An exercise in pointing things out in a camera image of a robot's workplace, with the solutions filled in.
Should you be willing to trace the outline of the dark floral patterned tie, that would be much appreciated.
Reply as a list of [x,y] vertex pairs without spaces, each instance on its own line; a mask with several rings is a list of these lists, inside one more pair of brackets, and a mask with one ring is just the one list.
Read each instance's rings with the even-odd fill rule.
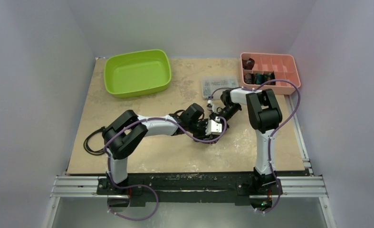
[[206,138],[204,139],[204,142],[205,143],[208,143],[208,144],[214,144],[214,143],[217,143],[219,141],[220,138],[222,138],[223,135],[222,134],[210,134],[210,135],[207,135]]

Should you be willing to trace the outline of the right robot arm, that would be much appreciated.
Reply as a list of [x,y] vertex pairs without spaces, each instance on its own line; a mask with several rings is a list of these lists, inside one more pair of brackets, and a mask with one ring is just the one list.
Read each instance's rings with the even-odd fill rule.
[[251,127],[256,133],[257,157],[253,170],[251,187],[257,193],[264,193],[276,184],[274,163],[275,131],[282,122],[282,112],[273,90],[256,90],[246,88],[227,89],[222,92],[221,101],[224,107],[208,108],[210,118],[223,117],[229,120],[241,110],[242,105],[247,106],[248,118]]

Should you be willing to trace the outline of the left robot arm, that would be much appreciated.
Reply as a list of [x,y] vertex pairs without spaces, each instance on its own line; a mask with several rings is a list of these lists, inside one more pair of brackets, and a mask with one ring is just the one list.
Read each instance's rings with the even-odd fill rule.
[[109,189],[122,194],[127,188],[128,157],[141,141],[149,136],[185,134],[195,142],[216,143],[223,135],[227,122],[222,117],[205,118],[204,109],[193,103],[162,117],[148,117],[133,110],[122,113],[102,132],[103,151],[107,154]]

